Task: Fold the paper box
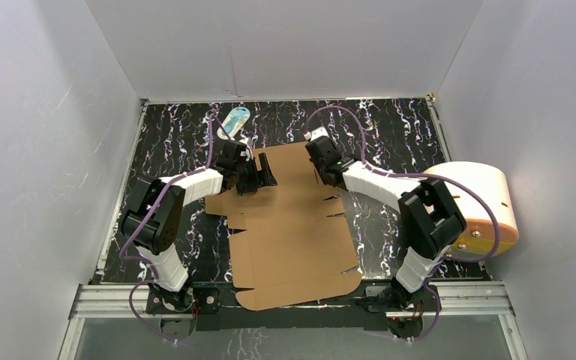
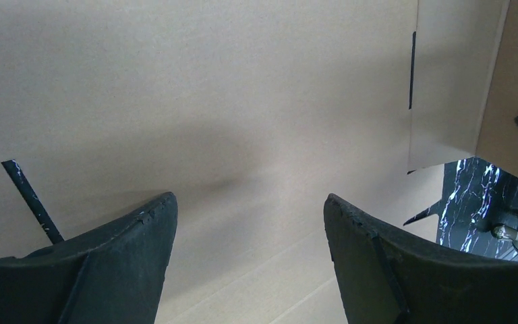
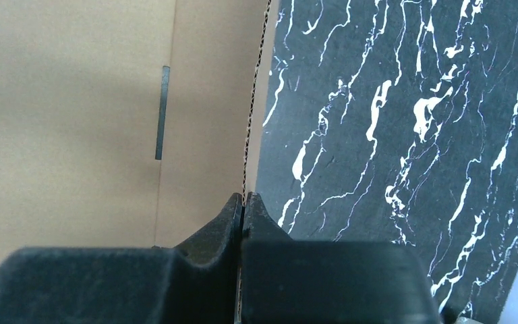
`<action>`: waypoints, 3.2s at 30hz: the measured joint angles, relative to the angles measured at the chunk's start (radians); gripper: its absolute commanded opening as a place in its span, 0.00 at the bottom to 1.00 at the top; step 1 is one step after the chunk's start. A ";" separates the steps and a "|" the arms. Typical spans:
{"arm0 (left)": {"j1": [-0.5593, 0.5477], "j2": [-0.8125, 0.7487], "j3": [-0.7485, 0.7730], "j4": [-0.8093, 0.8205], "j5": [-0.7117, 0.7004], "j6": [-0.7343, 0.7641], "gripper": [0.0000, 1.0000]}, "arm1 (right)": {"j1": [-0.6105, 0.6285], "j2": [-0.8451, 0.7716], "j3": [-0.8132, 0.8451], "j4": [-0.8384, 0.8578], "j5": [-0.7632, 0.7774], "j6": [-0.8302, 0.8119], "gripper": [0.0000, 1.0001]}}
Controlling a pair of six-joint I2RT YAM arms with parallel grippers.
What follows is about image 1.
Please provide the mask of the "brown cardboard box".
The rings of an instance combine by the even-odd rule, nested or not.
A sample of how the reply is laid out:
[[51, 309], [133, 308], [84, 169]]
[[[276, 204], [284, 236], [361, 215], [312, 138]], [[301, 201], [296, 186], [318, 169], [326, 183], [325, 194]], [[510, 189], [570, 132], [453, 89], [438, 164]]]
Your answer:
[[303, 142], [258, 148], [277, 185], [205, 200], [226, 217], [236, 301], [250, 311], [345, 296], [362, 281], [336, 187], [324, 185]]

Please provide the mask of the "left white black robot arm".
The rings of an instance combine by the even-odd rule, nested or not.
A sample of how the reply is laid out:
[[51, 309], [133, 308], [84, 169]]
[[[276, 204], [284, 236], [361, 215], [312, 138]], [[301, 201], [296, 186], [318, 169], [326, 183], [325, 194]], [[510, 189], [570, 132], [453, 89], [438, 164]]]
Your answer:
[[175, 245], [184, 207], [231, 189], [244, 195], [277, 183], [266, 153], [254, 154], [246, 143], [227, 140], [206, 166], [141, 181], [119, 229], [125, 244], [138, 250], [136, 259], [154, 272], [154, 285], [166, 291], [167, 305], [185, 312], [194, 303], [194, 292], [185, 286], [189, 274]]

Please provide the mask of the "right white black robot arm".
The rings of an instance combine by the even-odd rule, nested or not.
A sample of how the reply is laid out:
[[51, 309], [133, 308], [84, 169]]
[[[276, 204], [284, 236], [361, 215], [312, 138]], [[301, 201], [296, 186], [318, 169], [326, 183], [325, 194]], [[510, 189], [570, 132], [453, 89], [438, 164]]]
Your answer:
[[344, 157], [326, 132], [304, 137], [310, 162], [325, 185], [365, 195], [399, 212], [409, 245], [393, 279], [392, 299], [401, 310], [412, 310], [421, 302], [421, 288], [431, 272], [467, 227], [446, 183], [386, 176], [381, 169]]

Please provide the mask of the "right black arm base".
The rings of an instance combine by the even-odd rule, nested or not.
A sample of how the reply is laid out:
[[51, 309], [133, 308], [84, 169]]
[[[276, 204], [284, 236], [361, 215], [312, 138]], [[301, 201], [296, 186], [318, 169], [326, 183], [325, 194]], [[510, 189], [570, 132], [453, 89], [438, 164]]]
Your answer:
[[[354, 305], [371, 313], [388, 313], [402, 311], [403, 316], [388, 316], [388, 330], [395, 340], [411, 344], [427, 337], [436, 327], [442, 303], [435, 286], [430, 281], [423, 282], [415, 292], [409, 292], [395, 279], [391, 284], [375, 295], [357, 298]], [[435, 314], [427, 329], [424, 328], [423, 316], [427, 310], [434, 310]]]

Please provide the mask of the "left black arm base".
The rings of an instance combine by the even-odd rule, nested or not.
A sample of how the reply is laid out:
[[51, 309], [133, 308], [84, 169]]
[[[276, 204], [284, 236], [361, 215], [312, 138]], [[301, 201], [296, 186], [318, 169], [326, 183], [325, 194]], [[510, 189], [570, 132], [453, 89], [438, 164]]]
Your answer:
[[192, 334], [200, 315], [215, 315], [219, 311], [221, 291], [214, 286], [185, 284], [174, 292], [149, 283], [148, 290], [147, 314], [182, 315], [182, 318], [162, 319], [158, 325], [165, 340], [175, 346]]

